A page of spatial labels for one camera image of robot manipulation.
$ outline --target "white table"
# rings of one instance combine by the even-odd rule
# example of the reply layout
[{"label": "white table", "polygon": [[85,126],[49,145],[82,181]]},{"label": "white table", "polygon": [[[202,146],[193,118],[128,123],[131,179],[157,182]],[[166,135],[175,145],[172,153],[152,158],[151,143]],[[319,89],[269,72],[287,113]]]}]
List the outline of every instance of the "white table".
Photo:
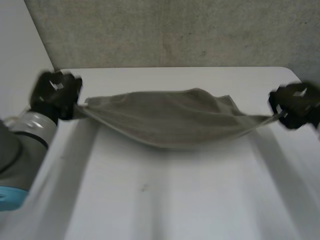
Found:
[{"label": "white table", "polygon": [[[269,92],[298,81],[282,67],[70,71],[84,82],[80,102],[197,87],[230,95],[248,114],[270,114]],[[2,234],[17,239],[23,232],[33,240],[319,239],[319,147],[310,127],[287,131],[278,123],[189,152],[156,150],[89,120],[61,124],[28,202],[11,213]]]}]

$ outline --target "gray cloth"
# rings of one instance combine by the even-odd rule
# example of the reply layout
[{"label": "gray cloth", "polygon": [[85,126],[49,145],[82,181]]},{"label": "gray cloth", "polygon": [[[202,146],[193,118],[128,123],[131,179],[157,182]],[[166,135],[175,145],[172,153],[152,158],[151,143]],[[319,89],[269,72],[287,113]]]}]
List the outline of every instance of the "gray cloth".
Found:
[{"label": "gray cloth", "polygon": [[276,120],[246,115],[230,96],[215,97],[194,88],[91,97],[78,110],[147,145],[185,149],[239,137]]}]

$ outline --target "concrete wall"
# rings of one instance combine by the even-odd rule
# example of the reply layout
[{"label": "concrete wall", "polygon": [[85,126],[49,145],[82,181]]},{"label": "concrete wall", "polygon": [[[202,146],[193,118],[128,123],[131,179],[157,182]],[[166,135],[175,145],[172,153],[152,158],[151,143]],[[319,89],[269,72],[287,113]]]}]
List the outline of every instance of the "concrete wall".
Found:
[{"label": "concrete wall", "polygon": [[319,0],[25,2],[57,69],[271,66],[320,81]]}]

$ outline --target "towel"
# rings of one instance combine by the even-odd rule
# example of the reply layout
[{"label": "towel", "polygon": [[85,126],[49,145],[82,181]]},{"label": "towel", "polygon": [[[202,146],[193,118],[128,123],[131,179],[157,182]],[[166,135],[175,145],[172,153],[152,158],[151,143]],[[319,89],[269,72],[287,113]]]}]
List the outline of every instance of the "towel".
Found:
[{"label": "towel", "polygon": [[91,97],[77,106],[85,116],[141,143],[166,149],[190,149],[240,137],[277,120],[247,115],[229,95],[205,90],[141,91]]}]

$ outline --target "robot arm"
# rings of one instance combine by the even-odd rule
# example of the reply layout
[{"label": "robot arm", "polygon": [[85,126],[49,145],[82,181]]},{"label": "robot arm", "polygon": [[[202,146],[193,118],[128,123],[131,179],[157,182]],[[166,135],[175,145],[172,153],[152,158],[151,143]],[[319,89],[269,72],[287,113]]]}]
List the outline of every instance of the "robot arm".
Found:
[{"label": "robot arm", "polygon": [[292,83],[270,92],[269,104],[288,129],[312,124],[320,132],[320,88],[313,82]]},{"label": "robot arm", "polygon": [[81,78],[43,73],[31,95],[30,111],[11,129],[0,122],[0,211],[21,207],[58,127],[70,120],[82,88]]}]

